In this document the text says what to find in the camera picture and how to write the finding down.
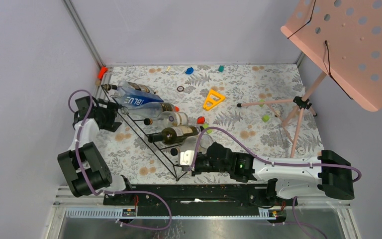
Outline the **clear bottle black cap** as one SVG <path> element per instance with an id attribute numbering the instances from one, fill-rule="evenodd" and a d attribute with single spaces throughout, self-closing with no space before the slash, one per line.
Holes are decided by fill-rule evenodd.
<path id="1" fill-rule="evenodd" d="M 177 156 L 180 152 L 194 150 L 197 145 L 198 135 L 187 137 L 179 146 L 173 147 L 170 150 L 172 156 Z M 212 137 L 208 134 L 203 134 L 198 144 L 198 152 L 206 153 L 207 149 L 214 143 Z"/>

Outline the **short clear glass bottle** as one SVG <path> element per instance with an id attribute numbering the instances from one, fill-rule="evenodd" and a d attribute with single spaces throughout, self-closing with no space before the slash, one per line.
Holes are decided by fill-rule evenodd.
<path id="1" fill-rule="evenodd" d="M 161 129 L 189 123 L 187 114 L 183 112 L 163 112 L 156 118 L 146 118 L 143 121 L 145 125 L 152 125 Z"/>

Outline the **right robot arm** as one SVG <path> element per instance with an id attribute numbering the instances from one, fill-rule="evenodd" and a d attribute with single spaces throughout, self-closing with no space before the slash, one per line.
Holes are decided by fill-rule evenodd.
<path id="1" fill-rule="evenodd" d="M 193 175 L 228 173 L 232 180 L 247 183 L 266 181 L 268 203 L 284 199 L 327 196 L 337 200 L 354 199 L 353 184 L 362 173 L 332 150 L 305 158 L 260 158 L 238 139 L 231 137 L 244 152 L 234 152 L 212 140 L 205 132 L 186 139 L 177 149 L 179 166 Z"/>

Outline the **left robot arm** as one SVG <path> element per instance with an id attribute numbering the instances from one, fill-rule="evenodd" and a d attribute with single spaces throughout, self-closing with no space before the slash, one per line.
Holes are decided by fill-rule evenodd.
<path id="1" fill-rule="evenodd" d="M 112 176 L 95 144 L 100 131 L 116 132 L 122 125 L 116 121 L 118 106 L 85 93 L 75 100 L 74 139 L 68 150 L 57 156 L 59 166 L 75 197 L 109 194 L 121 204 L 130 204 L 134 200 L 133 189 L 127 187 L 124 176 Z"/>

